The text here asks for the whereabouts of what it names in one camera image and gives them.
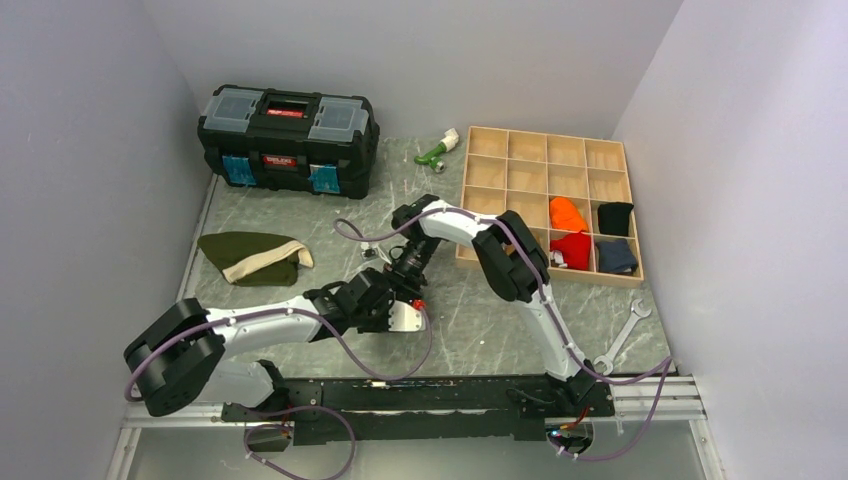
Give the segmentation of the wooden compartment tray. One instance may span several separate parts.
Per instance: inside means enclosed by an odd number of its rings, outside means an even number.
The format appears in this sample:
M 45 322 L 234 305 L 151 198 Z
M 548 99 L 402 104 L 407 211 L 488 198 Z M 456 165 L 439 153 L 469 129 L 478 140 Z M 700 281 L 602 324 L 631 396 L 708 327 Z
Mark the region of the wooden compartment tray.
M 597 208 L 610 202 L 633 204 L 624 146 L 615 141 L 491 127 L 470 127 L 467 135 L 461 205 L 500 214 L 517 212 L 546 252 L 553 278 L 613 287 L 638 288 L 645 275 L 639 245 L 635 206 L 628 237 L 598 232 Z M 591 238 L 588 271 L 554 265 L 549 242 L 571 231 L 550 225 L 549 202 L 571 200 L 588 223 Z M 596 241 L 626 239 L 639 261 L 632 275 L 598 271 Z

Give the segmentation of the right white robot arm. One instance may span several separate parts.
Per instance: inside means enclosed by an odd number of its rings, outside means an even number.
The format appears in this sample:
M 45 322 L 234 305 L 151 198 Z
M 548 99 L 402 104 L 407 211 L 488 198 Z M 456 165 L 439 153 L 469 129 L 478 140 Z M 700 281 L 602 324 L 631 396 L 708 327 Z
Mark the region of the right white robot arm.
M 385 268 L 400 292 L 421 293 L 427 284 L 424 270 L 441 243 L 472 249 L 491 290 L 518 306 L 538 342 L 555 409 L 574 415 L 588 406 L 597 373 L 573 343 L 554 301 L 547 255 L 517 212 L 479 214 L 427 194 L 398 207 L 391 226 L 407 240 Z

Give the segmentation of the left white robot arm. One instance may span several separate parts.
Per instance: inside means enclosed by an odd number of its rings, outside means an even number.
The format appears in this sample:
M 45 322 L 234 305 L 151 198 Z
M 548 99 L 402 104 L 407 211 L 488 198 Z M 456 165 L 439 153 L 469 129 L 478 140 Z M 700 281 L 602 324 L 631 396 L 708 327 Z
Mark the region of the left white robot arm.
M 264 359 L 242 364 L 236 356 L 278 344 L 340 340 L 349 330 L 398 331 L 401 316 L 416 312 L 424 284 L 389 267 L 366 268 L 348 281 L 276 304 L 227 310 L 180 300 L 125 349 L 130 381 L 124 396 L 143 403 L 153 417 L 207 398 L 275 419 L 290 404 L 279 369 Z

